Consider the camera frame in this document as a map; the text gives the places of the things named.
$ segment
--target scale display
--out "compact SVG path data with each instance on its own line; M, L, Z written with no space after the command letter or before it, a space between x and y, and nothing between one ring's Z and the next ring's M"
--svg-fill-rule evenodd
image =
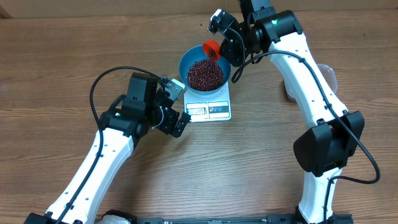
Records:
M185 112L191 122L228 121L231 119L231 103L228 83L218 92L200 96L191 91L184 94Z
M206 108L192 108L187 109L189 115L204 115L206 114Z

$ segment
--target table surface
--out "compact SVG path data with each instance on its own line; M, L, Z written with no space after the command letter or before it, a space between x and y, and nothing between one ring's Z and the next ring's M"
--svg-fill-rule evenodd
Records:
M378 184L339 180L333 208L356 223L398 218L398 11L296 13L315 60L335 69L340 100L365 117L361 140ZM0 222L43 214L94 140L88 100L103 71L132 65L178 77L181 56L208 39L208 14L0 20ZM125 93L131 71L95 91L97 111ZM139 217L253 217L292 213L303 190L293 142L304 132L297 104L269 60L230 85L233 118L189 124L174 139L151 131L120 168L99 208ZM182 111L182 102L175 104ZM357 149L345 175L372 179Z

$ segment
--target black joint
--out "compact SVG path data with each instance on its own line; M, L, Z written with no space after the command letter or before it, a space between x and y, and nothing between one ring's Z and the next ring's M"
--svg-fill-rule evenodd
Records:
M360 138L364 128L361 113L354 112L342 119L353 134ZM338 118L327 122L317 120L317 123L294 142L293 149L301 168L320 177L326 171L346 166L348 158L355 153L357 143L345 131Z
M318 121L317 121L317 124L319 125L319 124L323 124L325 122L325 120L323 119L323 118L321 118L321 119L319 119Z
M44 214L44 217L51 218L52 214L52 212L46 212L46 214Z

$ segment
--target digital scale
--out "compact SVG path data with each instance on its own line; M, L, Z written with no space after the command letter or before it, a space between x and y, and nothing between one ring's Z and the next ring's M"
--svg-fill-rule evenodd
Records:
M228 82L211 95L198 95L188 90L184 94L185 112L191 122L228 121L232 118Z
M191 115L191 122L209 122L209 121L228 121L231 119L231 100L229 99L228 80L231 75L232 66L224 58L219 57L217 64L224 73L222 85L211 91L198 91L191 88L187 82L188 69L195 62L208 58L206 48L207 44L218 44L214 40L209 40L203 46L196 46L184 54L180 61L180 78L188 89L184 94L184 110Z

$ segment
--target black cable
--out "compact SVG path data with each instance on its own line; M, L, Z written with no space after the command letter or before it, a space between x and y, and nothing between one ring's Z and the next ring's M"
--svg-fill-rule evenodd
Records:
M241 67L244 65L244 61L245 61L245 59L246 59L246 50L245 50L244 41L243 41L242 36L241 36L238 32L236 32L234 29L232 29L232 28L225 27L225 26L220 26L220 27L221 27L221 28L228 29L228 30L234 32L234 33L241 39L241 42L242 42L242 49L243 49L242 65L240 66L240 68L241 68ZM236 77L237 72L235 72L235 74L232 76L231 82L232 82L232 83L236 83L236 82L239 80L239 78L241 77L242 72L243 72L243 69L240 70L238 77Z
M259 62L261 61L261 59L262 59L262 57L259 58L259 59L257 59L256 61L251 62L251 63L252 63L253 65L255 65L255 64L259 63Z
M308 62L305 60L305 58L302 58L301 56L294 54L292 52L287 52L287 51L283 51L283 50L273 50L270 52L266 52L263 54L259 54L257 56L255 56L254 58L251 58L250 60L248 60L243 66L239 67L238 70L236 72L238 72L239 70L243 70L243 68L247 65L249 65L251 62L253 62L255 59L257 58L263 58L266 57L268 55L272 55L272 54L284 54L284 55L290 55L292 57L295 57L299 60L299 62L303 63L308 70L310 71L315 83L317 84L317 87L319 89L319 92L322 95L323 101L325 101L326 103L326 107L330 110L330 113L336 118L336 120L340 123L340 125L344 128L344 130L356 141L357 145L362 149L362 151L365 153L366 157L370 160L371 164L374 167L374 170L376 171L376 177L373 180L360 180L360 179L355 179L352 177L346 177L346 176L336 176L336 177L332 177L329 181L328 181L328 187L326 189L326 197L325 197L325 203L323 206L323 222L326 224L326 212L327 212L327 204L328 204L328 199L329 199L329 194L330 194L330 186L333 183L334 180L336 179L343 179L343 180L349 180L352 182L356 182L356 183L360 183L360 184L374 184L377 181L380 180L380 168L377 165L376 161L373 159L372 155L369 153L369 151L365 148L365 146L361 143L361 141L354 135L354 133L349 129L349 127L347 127L347 125L341 120L341 118L336 114L336 112L334 111L334 109L332 108L331 103L328 101L328 98L326 97L325 92L323 91L323 88L321 86L321 83L319 82L319 79L317 77L317 75L315 74L315 72L313 71L312 67L310 66L310 64L308 64Z
M90 90L90 106L91 106L91 110L93 112L94 115L94 119L95 119L95 123L97 124L98 127L98 131L99 131L99 148L98 148L98 152L95 155L95 159L93 164L91 165L90 169L88 170L85 178L83 179L83 181L81 182L81 184L79 185L79 187L77 188L76 192L73 194L72 198L70 199L70 201L66 204L65 209L63 210L63 212L61 213L61 215L58 217L57 221L55 222L55 224L59 224L63 218L65 217L65 215L67 214L67 212L69 211L69 209L72 207L74 201L76 200L77 196L79 195L80 191L83 189L83 187L85 186L88 178L90 177L91 173L93 172L95 165L98 162L98 159L100 159L101 157L101 153L102 153L102 148L103 148L103 144L104 144L104 134L102 132L101 126L100 126L100 120L98 119L98 115L97 112L95 110L94 107L94 100L93 100L93 95L94 95L94 89L95 86L97 85L97 83L99 82L99 80L104 77L106 74L111 73L113 71L116 70L120 70L120 69L132 69L132 70L137 70L139 72L144 72L150 76L156 77L158 79L160 79L160 77L158 77L157 75L153 74L152 72L148 72L147 70L141 69L141 68L136 68L136 67L130 67L130 66L121 66L121 67L116 67L116 68L111 68L107 71L105 71L104 73L102 73L93 83L93 86L91 86L91 90Z

